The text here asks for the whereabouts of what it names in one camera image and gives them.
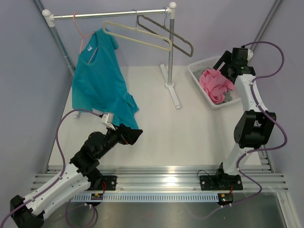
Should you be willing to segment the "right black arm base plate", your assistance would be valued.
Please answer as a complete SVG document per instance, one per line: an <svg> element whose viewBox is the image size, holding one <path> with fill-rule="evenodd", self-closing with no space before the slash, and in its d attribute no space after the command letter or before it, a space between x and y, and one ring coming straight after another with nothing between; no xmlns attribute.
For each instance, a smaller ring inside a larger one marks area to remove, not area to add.
<svg viewBox="0 0 304 228"><path fill-rule="evenodd" d="M201 175L199 181L202 191L244 189L240 175L226 175L223 177Z"/></svg>

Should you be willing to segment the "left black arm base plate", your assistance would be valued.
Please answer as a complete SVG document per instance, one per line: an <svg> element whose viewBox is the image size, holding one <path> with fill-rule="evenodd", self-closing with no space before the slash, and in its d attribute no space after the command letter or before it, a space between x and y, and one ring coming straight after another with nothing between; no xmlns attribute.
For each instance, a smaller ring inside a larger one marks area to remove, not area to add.
<svg viewBox="0 0 304 228"><path fill-rule="evenodd" d="M103 175L93 179L88 190L114 191L116 190L117 176Z"/></svg>

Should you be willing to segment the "cream hanger with metal hook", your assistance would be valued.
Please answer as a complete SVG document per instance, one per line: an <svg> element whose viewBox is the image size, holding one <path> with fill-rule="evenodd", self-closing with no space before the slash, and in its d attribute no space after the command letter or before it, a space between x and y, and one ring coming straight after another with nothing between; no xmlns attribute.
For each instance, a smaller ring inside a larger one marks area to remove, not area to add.
<svg viewBox="0 0 304 228"><path fill-rule="evenodd" d="M104 33L113 36L115 38L128 40L130 42L143 44L146 46L164 50L166 52L170 52L172 51L173 48L173 43L170 40L170 38L152 32L148 32L146 30L142 30L139 28L138 20L140 16L145 16L147 14L162 14L162 13L170 17L173 12L172 9L170 8L156 9L156 10L133 9L131 11L118 12L116 16L134 15L136 17L135 26L131 27L124 24L106 20L103 22L102 29Z"/></svg>

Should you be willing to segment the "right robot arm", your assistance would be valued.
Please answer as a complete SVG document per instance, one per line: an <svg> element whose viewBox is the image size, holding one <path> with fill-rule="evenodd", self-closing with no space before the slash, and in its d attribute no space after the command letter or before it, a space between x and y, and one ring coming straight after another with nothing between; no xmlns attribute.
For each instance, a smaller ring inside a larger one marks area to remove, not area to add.
<svg viewBox="0 0 304 228"><path fill-rule="evenodd" d="M268 111L260 97L255 70L248 65L252 56L250 49L235 47L231 52L226 51L213 67L236 87L244 110L234 129L235 145L212 177L211 184L219 190L243 188L239 169L253 150L268 142L274 127L270 118L276 119L276 114Z"/></svg>

